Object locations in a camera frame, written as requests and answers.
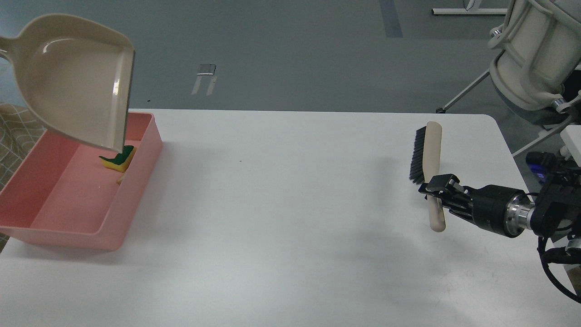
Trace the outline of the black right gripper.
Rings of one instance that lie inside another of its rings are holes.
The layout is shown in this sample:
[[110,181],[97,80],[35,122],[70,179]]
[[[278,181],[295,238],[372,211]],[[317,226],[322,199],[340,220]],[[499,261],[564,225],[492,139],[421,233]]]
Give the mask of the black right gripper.
[[498,185],[470,188],[454,174],[435,175],[421,184],[419,193],[440,199],[456,217],[483,230],[516,238],[531,229],[535,205],[524,191]]

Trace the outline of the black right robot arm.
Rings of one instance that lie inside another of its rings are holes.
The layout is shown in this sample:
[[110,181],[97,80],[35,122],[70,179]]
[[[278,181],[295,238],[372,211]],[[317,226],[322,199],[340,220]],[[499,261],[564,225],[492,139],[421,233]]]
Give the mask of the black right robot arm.
[[538,237],[537,252],[547,278],[579,302],[580,296],[559,282],[549,265],[580,264],[580,168],[548,152],[530,152],[526,163],[542,185],[538,193],[498,185],[462,186],[454,174],[434,176],[420,184],[419,192],[433,196],[450,213],[483,230],[508,238],[531,230]]

